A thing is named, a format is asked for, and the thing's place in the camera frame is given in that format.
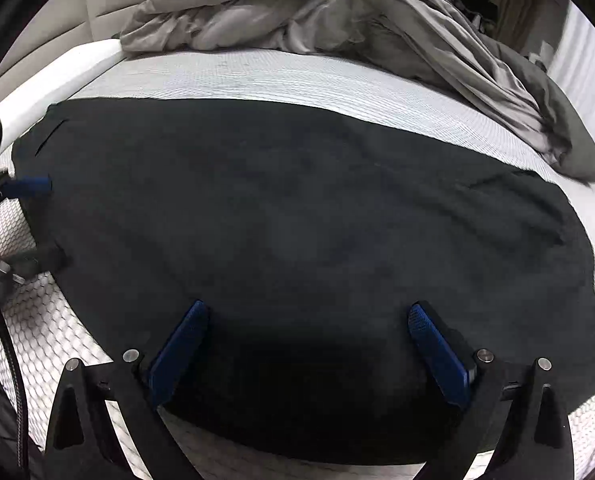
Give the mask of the beige upholstered headboard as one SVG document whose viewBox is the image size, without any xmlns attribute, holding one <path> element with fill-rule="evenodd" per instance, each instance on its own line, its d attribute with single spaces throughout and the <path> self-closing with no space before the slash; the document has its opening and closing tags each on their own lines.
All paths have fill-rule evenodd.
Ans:
<svg viewBox="0 0 595 480">
<path fill-rule="evenodd" d="M 48 0 L 0 62 L 0 100 L 80 44 L 118 34 L 144 0 Z"/>
</svg>

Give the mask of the white pillow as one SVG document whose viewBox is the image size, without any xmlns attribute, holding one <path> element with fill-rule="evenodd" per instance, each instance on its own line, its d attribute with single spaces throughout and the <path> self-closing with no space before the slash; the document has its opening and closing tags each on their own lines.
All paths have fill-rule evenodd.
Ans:
<svg viewBox="0 0 595 480">
<path fill-rule="evenodd" d="M 117 39 L 81 44 L 52 61 L 0 102 L 0 154 L 42 118 L 125 58 Z"/>
</svg>

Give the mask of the black pants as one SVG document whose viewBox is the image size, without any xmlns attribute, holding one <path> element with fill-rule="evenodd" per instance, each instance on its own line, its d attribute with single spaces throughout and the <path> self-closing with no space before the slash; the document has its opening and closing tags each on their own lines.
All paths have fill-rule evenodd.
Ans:
<svg viewBox="0 0 595 480">
<path fill-rule="evenodd" d="M 299 105 L 75 99 L 13 145 L 22 208 L 109 356 L 147 362 L 195 302 L 163 405 L 217 436 L 339 464 L 428 460 L 455 430 L 413 345 L 427 301 L 469 344 L 595 395 L 595 258 L 567 196 L 484 154 Z"/>
</svg>

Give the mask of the grey crumpled duvet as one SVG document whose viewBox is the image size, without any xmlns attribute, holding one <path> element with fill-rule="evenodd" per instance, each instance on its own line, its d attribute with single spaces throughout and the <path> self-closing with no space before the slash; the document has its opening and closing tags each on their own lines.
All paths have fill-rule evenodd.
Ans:
<svg viewBox="0 0 595 480">
<path fill-rule="evenodd" d="M 595 182 L 595 141 L 564 92 L 446 0 L 146 0 L 120 41 L 130 53 L 245 47 L 357 58 L 457 93 L 559 174 Z"/>
</svg>

